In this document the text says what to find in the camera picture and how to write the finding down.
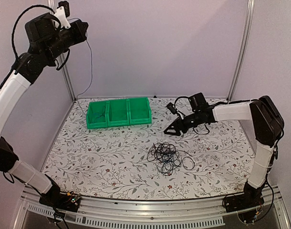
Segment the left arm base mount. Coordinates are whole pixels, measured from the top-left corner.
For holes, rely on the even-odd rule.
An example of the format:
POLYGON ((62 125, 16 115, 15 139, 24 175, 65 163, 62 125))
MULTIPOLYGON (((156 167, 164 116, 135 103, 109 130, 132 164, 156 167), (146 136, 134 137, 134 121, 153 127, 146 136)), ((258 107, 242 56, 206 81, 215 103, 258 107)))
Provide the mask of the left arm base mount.
POLYGON ((61 192, 60 187, 53 184, 47 193, 41 193, 39 203, 56 209, 77 212, 81 196, 73 191, 61 192))

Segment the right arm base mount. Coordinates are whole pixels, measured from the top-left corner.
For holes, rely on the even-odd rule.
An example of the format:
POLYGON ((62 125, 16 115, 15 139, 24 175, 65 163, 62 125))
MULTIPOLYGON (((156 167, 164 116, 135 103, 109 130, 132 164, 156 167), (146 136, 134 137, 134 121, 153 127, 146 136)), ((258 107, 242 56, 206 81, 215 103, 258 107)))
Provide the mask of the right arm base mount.
POLYGON ((226 195, 222 200, 222 206, 227 213, 245 210, 238 214, 239 220, 244 224, 254 223, 261 213, 262 204, 264 203, 262 197, 264 186, 265 183, 259 188, 254 188, 246 182, 243 193, 239 195, 226 195))

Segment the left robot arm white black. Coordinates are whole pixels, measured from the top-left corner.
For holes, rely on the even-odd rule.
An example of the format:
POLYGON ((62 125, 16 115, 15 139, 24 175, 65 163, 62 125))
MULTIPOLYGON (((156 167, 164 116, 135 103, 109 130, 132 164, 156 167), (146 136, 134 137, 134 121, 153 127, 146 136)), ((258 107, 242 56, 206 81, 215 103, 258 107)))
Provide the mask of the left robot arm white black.
POLYGON ((9 173, 25 184, 45 194, 45 199, 53 206, 60 207, 64 198, 57 184, 47 175, 20 160, 10 144, 2 137, 4 126, 17 102, 35 83, 45 67, 56 66, 55 60, 62 53, 70 53, 70 47, 86 41, 87 22, 77 19, 68 21, 67 7, 61 5, 56 10, 46 6, 48 12, 25 24, 29 40, 27 52, 18 55, 12 49, 15 62, 10 72, 0 84, 0 171, 9 173))

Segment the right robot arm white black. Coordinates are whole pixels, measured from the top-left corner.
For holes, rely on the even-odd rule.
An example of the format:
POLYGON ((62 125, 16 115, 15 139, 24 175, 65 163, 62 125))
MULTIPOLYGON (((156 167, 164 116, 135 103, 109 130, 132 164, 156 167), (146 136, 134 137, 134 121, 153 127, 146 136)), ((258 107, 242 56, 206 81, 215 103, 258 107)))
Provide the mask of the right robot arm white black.
POLYGON ((192 114, 184 115, 175 103, 167 109, 177 118, 164 130, 166 135, 180 136, 200 124, 230 120, 251 120, 256 139, 256 153, 251 174, 245 188, 260 189, 267 181, 273 162, 278 158, 278 143, 284 136, 284 120, 271 98, 234 102, 218 102, 210 105, 202 93, 188 97, 192 114))

